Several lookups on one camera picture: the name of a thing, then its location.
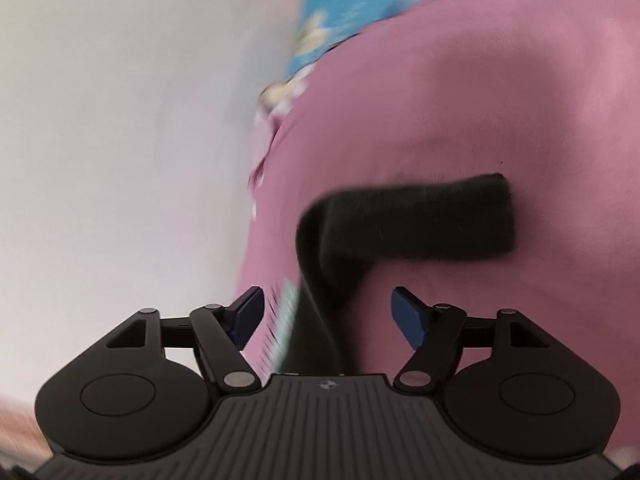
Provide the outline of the dark green knit garment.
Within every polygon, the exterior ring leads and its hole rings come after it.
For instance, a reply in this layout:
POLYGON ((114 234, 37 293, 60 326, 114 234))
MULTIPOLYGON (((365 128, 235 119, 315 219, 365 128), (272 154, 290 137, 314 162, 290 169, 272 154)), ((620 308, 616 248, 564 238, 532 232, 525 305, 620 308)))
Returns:
POLYGON ((308 375, 356 370, 346 313, 378 263, 484 260, 507 254, 514 244, 511 190, 502 174, 352 188, 322 197, 297 226, 300 289, 280 370, 308 375))

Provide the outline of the pink floral bed sheet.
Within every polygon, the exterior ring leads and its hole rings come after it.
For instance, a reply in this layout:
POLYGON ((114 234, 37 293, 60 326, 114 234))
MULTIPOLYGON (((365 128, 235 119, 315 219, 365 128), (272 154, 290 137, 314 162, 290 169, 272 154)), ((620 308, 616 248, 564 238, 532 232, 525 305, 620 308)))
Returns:
POLYGON ((245 349, 282 372, 300 289, 300 217, 352 188, 502 174, 515 244, 475 261, 386 260, 345 328, 354 373, 395 374, 410 347, 390 296, 477 316, 515 309, 607 377, 613 446, 639 442, 639 0, 431 0, 374 23, 262 111, 242 288, 265 318, 245 349))

